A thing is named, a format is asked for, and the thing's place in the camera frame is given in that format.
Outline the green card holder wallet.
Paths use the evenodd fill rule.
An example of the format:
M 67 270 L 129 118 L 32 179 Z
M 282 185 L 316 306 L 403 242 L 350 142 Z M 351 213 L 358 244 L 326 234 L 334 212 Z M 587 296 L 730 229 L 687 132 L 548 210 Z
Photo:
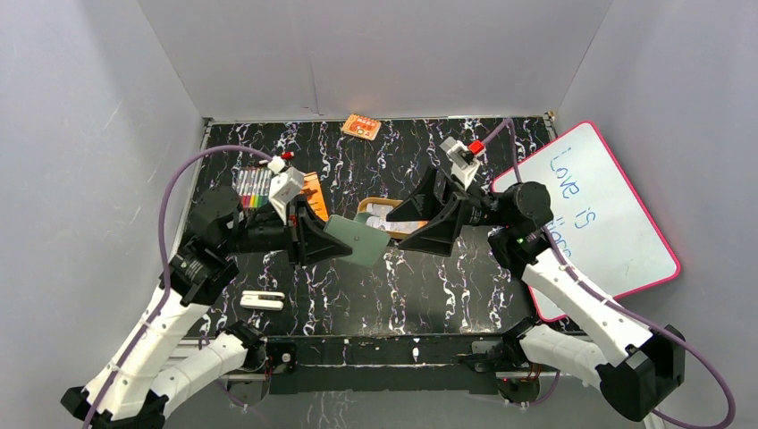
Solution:
M 391 240 L 386 231 L 339 215 L 329 218 L 324 231 L 350 247 L 351 254 L 339 257 L 340 260 L 366 268 L 372 267 L 383 256 Z

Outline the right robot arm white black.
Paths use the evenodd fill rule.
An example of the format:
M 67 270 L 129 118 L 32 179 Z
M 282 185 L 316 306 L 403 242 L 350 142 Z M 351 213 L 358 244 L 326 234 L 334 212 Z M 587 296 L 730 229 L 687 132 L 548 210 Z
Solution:
M 671 326 L 652 328 L 623 314 L 612 296 L 552 244 L 544 229 L 553 218 L 551 197 L 543 184 L 519 182 L 490 192 L 446 175 L 443 192 L 436 195 L 437 173 L 428 168 L 386 216 L 393 223 L 419 223 L 400 241 L 400 249 L 449 256 L 464 227 L 492 226 L 495 233 L 488 242 L 497 263 L 549 298 L 585 333 L 578 339 L 523 321 L 503 336 L 503 356 L 510 367 L 525 370 L 536 363 L 571 374 L 596 388 L 620 415 L 637 422 L 683 383 L 680 332 Z

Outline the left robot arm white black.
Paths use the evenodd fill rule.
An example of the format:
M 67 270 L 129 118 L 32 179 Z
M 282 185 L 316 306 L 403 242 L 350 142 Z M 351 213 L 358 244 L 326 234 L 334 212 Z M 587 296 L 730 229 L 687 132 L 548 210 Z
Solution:
M 63 407 L 88 428 L 160 428 L 222 375 L 268 366 L 264 334 L 244 322 L 225 328 L 179 364 L 167 361 L 238 275 L 235 256 L 281 250 L 303 266 L 350 255 L 351 247 L 324 227 L 303 196 L 277 214 L 271 205 L 247 211 L 231 186 L 206 190 L 130 338 L 98 376 L 63 395 Z

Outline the tan oval tray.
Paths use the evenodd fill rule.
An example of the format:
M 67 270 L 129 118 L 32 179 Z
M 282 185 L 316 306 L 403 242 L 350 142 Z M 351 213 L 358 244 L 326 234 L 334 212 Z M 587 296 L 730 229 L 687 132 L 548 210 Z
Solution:
M 386 215 L 400 204 L 401 200 L 398 199 L 365 198 L 358 205 L 354 221 L 385 231 L 394 240 L 404 240 L 416 230 L 424 227 L 427 221 L 389 222 Z

